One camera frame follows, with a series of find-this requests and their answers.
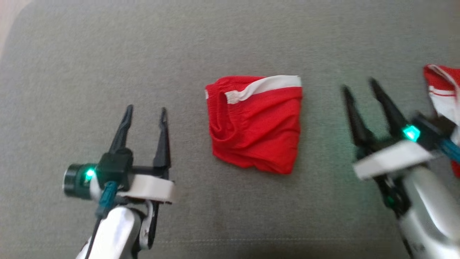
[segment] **black cable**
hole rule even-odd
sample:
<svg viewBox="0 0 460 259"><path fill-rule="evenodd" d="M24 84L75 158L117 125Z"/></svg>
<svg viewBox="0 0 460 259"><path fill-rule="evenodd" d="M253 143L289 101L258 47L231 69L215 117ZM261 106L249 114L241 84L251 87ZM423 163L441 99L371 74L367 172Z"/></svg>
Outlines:
<svg viewBox="0 0 460 259"><path fill-rule="evenodd" d="M88 245L88 251L86 252L85 259L89 259L89 255L91 254L91 249L94 244L94 239L96 238L96 233L98 232L99 225L101 224L102 217L98 217L96 220L96 224L94 225L94 230L92 231L91 241Z"/></svg>

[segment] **blue cable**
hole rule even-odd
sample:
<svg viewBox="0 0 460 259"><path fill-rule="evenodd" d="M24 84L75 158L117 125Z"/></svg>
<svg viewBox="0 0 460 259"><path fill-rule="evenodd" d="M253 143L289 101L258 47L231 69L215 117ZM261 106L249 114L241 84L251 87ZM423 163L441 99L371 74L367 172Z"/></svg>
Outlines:
<svg viewBox="0 0 460 259"><path fill-rule="evenodd" d="M455 145L450 139L444 139L440 145L441 151L451 160L460 163L460 147Z"/></svg>
<svg viewBox="0 0 460 259"><path fill-rule="evenodd" d="M105 184L104 191L99 199L99 206L96 210L96 217L106 218L110 210L114 206L116 192L118 191L118 183L110 181Z"/></svg>

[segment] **white stripe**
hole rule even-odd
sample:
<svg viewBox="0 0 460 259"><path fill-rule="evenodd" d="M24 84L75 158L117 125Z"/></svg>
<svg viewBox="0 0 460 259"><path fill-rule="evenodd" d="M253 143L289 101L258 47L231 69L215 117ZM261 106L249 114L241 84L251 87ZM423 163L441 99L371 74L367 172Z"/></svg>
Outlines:
<svg viewBox="0 0 460 259"><path fill-rule="evenodd" d="M434 86L430 85L428 86L428 90L430 92L434 92L436 94L442 94L442 95L455 95L455 91L452 91L452 90L439 90L439 89L436 89Z"/></svg>
<svg viewBox="0 0 460 259"><path fill-rule="evenodd" d="M225 95L227 96L228 104L235 104L248 99L254 94L261 94L267 91L289 87L302 87L300 77L285 75L266 77L250 83L243 91L229 91L226 92Z"/></svg>
<svg viewBox="0 0 460 259"><path fill-rule="evenodd" d="M430 95L430 96L431 96L431 100L433 101L433 105L436 109L436 112L444 115L446 118L453 121L457 125L457 128L454 130L454 132L450 136L450 139L455 144L458 145L460 141L460 129L458 127L458 125L460 125L460 114L459 114L460 103L458 102L458 99L460 97L459 85L451 77L451 75L449 75L446 71L442 70L437 65L428 65L428 68L435 71L438 75L444 77L444 79L446 79L447 81L449 81L451 84L454 85L455 91L453 91L454 93L451 93L451 94L455 94L457 98L453 98L449 96L436 96L436 95Z"/></svg>

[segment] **folded red shorts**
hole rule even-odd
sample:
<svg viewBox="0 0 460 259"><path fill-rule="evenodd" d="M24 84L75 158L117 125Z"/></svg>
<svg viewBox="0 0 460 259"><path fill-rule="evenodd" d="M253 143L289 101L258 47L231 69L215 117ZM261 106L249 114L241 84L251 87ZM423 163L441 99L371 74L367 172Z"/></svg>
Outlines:
<svg viewBox="0 0 460 259"><path fill-rule="evenodd" d="M213 154L290 174L297 157L302 87L297 76L230 76L206 86Z"/></svg>

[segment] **green led light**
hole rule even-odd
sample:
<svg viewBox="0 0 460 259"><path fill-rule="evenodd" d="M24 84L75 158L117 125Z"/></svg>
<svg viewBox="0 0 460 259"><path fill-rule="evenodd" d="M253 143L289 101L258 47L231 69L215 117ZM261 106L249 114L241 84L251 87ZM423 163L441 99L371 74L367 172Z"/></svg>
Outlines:
<svg viewBox="0 0 460 259"><path fill-rule="evenodd" d="M390 208L392 208L395 205L395 200L391 196L387 196L386 201Z"/></svg>
<svg viewBox="0 0 460 259"><path fill-rule="evenodd" d="M420 130L415 127L414 125L407 125L402 132L406 136L407 139L417 142L417 139L420 137Z"/></svg>
<svg viewBox="0 0 460 259"><path fill-rule="evenodd" d="M88 171L86 171L85 173L85 179L89 181L95 174L96 172L94 171L94 169L88 169Z"/></svg>

